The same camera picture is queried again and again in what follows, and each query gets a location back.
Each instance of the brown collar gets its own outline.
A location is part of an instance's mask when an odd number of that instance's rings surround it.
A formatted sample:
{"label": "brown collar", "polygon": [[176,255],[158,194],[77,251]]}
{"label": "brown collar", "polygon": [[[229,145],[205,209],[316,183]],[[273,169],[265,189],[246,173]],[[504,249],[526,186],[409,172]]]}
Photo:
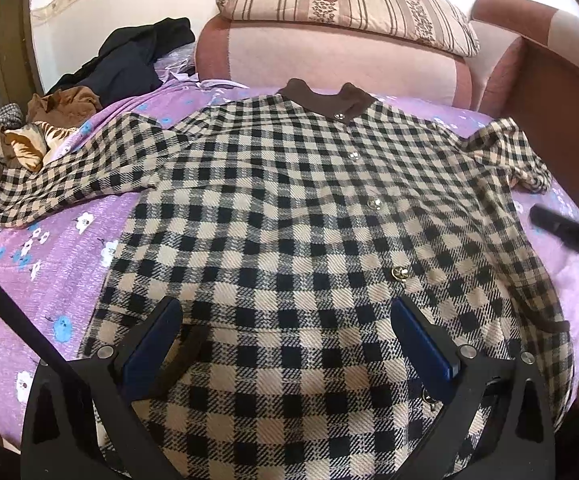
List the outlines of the brown collar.
{"label": "brown collar", "polygon": [[302,79],[295,78],[278,93],[307,110],[346,124],[365,113],[376,100],[351,83],[345,83],[335,95],[323,95],[315,93]]}

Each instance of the sofa armrest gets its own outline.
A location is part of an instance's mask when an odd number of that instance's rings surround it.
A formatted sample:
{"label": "sofa armrest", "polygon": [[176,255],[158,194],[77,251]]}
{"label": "sofa armrest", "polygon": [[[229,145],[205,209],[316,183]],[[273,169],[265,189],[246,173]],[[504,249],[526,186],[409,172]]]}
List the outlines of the sofa armrest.
{"label": "sofa armrest", "polygon": [[579,68],[579,18],[569,12],[531,0],[476,0],[471,18],[524,36]]}
{"label": "sofa armrest", "polygon": [[476,0],[472,19],[523,37],[500,116],[514,118],[579,206],[579,18],[529,0]]}

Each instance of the pile of clothes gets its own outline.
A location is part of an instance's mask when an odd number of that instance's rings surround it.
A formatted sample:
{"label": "pile of clothes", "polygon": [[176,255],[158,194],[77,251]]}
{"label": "pile of clothes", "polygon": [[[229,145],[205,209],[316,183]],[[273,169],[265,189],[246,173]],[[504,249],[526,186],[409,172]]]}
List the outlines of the pile of clothes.
{"label": "pile of clothes", "polygon": [[[194,41],[187,18],[115,30],[98,56],[76,73],[63,75],[45,96],[34,94],[26,118],[17,104],[0,108],[0,166],[40,171],[95,113],[160,88],[162,79],[154,63],[181,47],[188,47],[187,60]],[[187,70],[194,71],[192,66]]]}
{"label": "pile of clothes", "polygon": [[35,94],[25,120],[17,104],[0,108],[0,166],[40,171],[63,141],[102,109],[87,87]]}

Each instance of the brown clothing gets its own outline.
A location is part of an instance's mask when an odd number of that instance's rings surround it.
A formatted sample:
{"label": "brown clothing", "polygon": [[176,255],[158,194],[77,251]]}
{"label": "brown clothing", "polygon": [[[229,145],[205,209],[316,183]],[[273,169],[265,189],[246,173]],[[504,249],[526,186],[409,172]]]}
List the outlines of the brown clothing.
{"label": "brown clothing", "polygon": [[93,114],[102,110],[100,99],[87,86],[56,90],[41,97],[34,94],[28,104],[27,122],[45,121],[60,128],[81,126]]}

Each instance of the striped pillow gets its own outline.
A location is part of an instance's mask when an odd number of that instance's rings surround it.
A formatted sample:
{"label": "striped pillow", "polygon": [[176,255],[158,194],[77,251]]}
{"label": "striped pillow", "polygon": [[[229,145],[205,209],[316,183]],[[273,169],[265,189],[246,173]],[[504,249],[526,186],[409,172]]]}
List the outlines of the striped pillow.
{"label": "striped pillow", "polygon": [[465,15],[447,0],[216,0],[230,20],[315,22],[416,41],[457,54],[478,54]]}

